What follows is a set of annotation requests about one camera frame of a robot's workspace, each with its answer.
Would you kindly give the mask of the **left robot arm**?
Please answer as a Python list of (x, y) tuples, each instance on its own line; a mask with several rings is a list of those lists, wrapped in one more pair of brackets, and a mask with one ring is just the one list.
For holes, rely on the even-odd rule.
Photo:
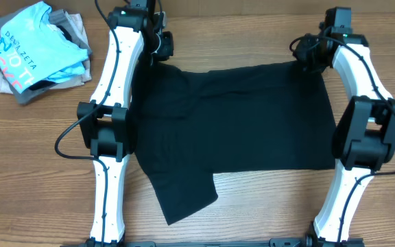
[(131, 86), (137, 67), (148, 67), (173, 54), (164, 32), (166, 16), (159, 1), (131, 1), (115, 7), (106, 22), (108, 53), (89, 102), (79, 103), (77, 118), (95, 168), (95, 215), (85, 246), (122, 246), (125, 233), (125, 171), (132, 153), (128, 132)]

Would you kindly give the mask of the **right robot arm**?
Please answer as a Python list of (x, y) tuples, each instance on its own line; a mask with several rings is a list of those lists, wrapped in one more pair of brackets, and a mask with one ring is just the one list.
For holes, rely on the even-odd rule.
[(395, 153), (395, 99), (381, 83), (369, 44), (354, 34), (350, 8), (328, 9), (317, 35), (305, 34), (289, 46), (309, 72), (338, 72), (349, 103), (333, 133), (336, 160), (326, 200), (299, 246), (363, 246), (349, 230), (361, 197)]

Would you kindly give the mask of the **black t-shirt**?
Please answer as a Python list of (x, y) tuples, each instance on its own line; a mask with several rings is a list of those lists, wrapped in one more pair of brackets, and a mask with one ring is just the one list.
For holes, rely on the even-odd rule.
[(324, 80), (296, 61), (205, 73), (160, 63), (136, 73), (131, 112), (168, 224), (216, 201), (215, 174), (335, 165)]

